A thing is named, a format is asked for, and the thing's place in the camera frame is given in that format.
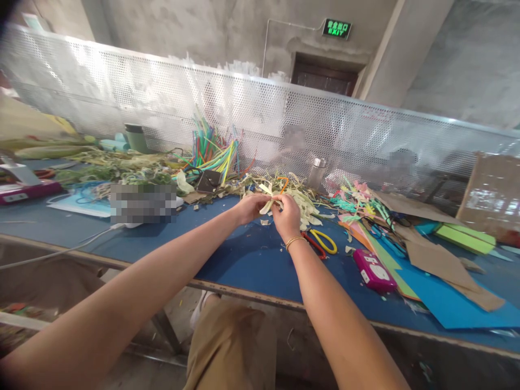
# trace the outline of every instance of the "hand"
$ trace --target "hand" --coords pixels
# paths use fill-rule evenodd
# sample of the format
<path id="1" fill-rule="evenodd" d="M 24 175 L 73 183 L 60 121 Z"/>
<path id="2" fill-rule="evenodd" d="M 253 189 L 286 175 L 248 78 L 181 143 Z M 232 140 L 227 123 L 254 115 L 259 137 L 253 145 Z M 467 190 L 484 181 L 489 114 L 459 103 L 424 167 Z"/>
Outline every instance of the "hand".
<path id="1" fill-rule="evenodd" d="M 280 207 L 276 203 L 272 204 L 271 211 L 276 230 L 278 230 L 283 242 L 286 243 L 291 238 L 300 235 L 300 207 L 291 195 L 275 195 L 273 200 L 279 200 L 283 203 L 283 211 L 280 211 Z"/>
<path id="2" fill-rule="evenodd" d="M 246 225 L 260 216 L 260 210 L 271 200 L 266 194 L 250 194 L 242 198 L 240 202 L 231 208 L 239 225 Z"/>

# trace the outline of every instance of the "green exit sign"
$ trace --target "green exit sign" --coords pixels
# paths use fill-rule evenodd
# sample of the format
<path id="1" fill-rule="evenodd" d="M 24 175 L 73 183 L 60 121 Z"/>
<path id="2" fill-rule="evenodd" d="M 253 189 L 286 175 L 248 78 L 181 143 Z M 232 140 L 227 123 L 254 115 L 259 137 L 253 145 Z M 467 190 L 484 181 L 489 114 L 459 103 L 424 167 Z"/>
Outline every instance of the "green exit sign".
<path id="1" fill-rule="evenodd" d="M 326 19 L 325 27 L 323 28 L 323 35 L 335 36 L 337 38 L 343 38 L 347 40 L 351 27 L 351 23 L 341 22 L 334 19 Z"/>

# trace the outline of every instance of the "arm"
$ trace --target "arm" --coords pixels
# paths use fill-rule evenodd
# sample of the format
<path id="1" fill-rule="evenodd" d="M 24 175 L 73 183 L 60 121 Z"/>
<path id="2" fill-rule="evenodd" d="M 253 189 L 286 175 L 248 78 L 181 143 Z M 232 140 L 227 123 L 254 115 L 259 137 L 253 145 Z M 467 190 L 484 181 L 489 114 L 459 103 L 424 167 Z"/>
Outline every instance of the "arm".
<path id="1" fill-rule="evenodd" d="M 289 195 L 274 196 L 272 214 L 284 242 L 300 235 L 300 208 Z M 303 303 L 340 389 L 409 389 L 374 328 L 305 240 L 289 253 Z"/>
<path id="2" fill-rule="evenodd" d="M 139 329 L 269 199 L 245 197 L 140 259 L 0 361 L 6 379 L 20 389 L 95 387 Z"/>

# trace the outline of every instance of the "workbench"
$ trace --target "workbench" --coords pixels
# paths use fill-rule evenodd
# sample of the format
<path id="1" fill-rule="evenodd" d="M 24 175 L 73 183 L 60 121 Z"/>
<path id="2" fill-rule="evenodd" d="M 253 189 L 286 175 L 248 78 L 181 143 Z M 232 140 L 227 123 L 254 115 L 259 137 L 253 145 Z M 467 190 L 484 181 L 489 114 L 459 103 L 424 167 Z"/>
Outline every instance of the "workbench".
<path id="1" fill-rule="evenodd" d="M 37 169 L 53 163 L 56 162 L 34 161 L 29 166 Z M 135 229 L 113 231 L 81 251 L 70 254 L 83 261 L 124 269 L 155 248 L 231 208 L 238 201 L 238 197 L 228 196 L 216 199 L 211 205 L 201 205 L 197 211 L 186 205 L 172 223 L 147 224 Z M 110 226 L 108 218 L 90 217 L 46 207 L 46 200 L 43 198 L 5 206 L 0 210 L 0 239 L 51 251 L 77 246 L 81 240 Z M 6 221 L 34 223 L 1 223 Z M 354 261 L 345 254 L 345 245 L 361 248 L 361 244 L 355 239 L 348 243 L 343 228 L 327 221 L 323 223 L 324 226 L 319 226 L 318 229 L 332 238 L 338 247 L 338 254 L 329 256 L 325 264 L 375 328 L 520 358 L 519 338 L 497 335 L 488 330 L 448 331 L 431 314 L 413 312 L 397 292 L 386 295 L 386 300 L 382 299 L 363 284 Z M 472 276 L 516 307 L 520 307 L 520 259 L 508 263 L 494 257 L 477 256 L 448 242 L 440 240 L 439 243 L 441 242 L 456 256 L 474 259 L 487 274 Z M 200 238 L 200 243 L 204 244 L 204 237 Z M 282 245 L 274 224 L 261 226 L 253 222 L 241 226 L 217 249 L 189 285 L 303 310 L 296 272 Z M 164 312 L 154 318 L 154 323 L 177 352 L 178 341 Z"/>

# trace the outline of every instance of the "perforated metal sheet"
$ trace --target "perforated metal sheet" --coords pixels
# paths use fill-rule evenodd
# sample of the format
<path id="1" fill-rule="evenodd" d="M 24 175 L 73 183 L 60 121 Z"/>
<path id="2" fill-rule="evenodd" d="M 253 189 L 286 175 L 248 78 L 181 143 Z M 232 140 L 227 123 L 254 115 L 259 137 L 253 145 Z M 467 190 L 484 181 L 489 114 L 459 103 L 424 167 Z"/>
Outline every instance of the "perforated metal sheet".
<path id="1" fill-rule="evenodd" d="M 80 132 L 112 138 L 130 122 L 151 148 L 190 150 L 200 110 L 222 133 L 244 129 L 242 167 L 256 156 L 257 171 L 306 177 L 326 158 L 328 191 L 346 176 L 424 198 L 443 178 L 434 202 L 456 207 L 475 151 L 520 155 L 520 140 L 491 128 L 14 25 L 0 63 L 25 103 Z"/>

